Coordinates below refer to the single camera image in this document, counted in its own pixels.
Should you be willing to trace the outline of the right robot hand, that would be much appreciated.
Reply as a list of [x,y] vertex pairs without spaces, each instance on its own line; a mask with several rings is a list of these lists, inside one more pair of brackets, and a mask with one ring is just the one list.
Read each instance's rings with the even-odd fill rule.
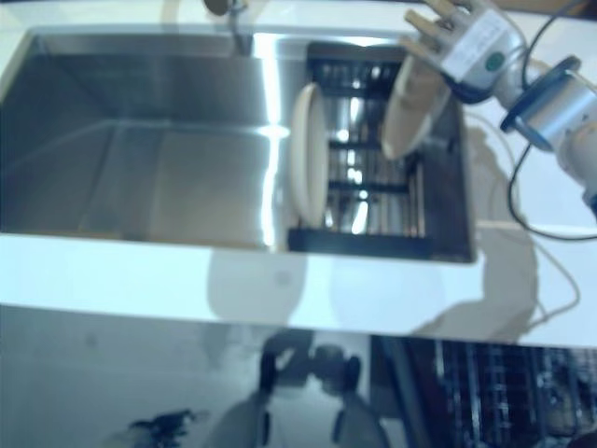
[[414,9],[404,15],[417,36],[401,45],[439,72],[465,104],[496,98],[505,105],[522,92],[527,42],[521,29],[491,1],[428,1],[434,20]]

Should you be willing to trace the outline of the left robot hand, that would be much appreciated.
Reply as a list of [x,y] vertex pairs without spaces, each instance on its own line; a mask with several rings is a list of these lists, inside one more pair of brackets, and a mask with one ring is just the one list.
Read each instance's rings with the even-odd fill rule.
[[161,413],[149,420],[137,420],[129,424],[130,428],[141,428],[150,432],[173,432],[191,423],[204,421],[211,416],[207,410],[183,409]]

